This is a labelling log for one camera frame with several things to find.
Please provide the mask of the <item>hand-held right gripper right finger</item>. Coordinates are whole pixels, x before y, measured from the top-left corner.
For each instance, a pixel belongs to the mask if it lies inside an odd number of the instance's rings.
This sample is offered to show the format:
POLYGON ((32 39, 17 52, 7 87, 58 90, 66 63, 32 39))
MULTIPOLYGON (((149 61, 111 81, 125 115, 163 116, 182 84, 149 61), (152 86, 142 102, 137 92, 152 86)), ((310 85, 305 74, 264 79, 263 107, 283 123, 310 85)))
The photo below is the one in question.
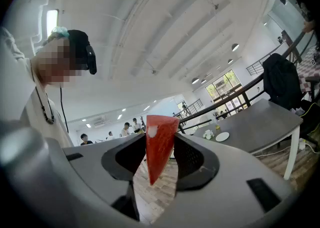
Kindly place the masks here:
POLYGON ((272 227, 294 202, 290 183, 251 154, 175 134, 178 179, 156 227, 272 227))

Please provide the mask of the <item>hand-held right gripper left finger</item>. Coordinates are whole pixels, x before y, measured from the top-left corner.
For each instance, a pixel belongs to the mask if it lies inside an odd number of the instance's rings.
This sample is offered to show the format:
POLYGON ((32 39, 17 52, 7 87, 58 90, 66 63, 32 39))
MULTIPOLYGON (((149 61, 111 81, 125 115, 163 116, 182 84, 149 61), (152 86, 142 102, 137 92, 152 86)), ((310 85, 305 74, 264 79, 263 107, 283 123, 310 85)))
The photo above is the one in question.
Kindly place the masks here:
POLYGON ((133 178, 146 154, 144 134, 63 151, 77 175, 96 196, 123 215, 140 221, 133 178))

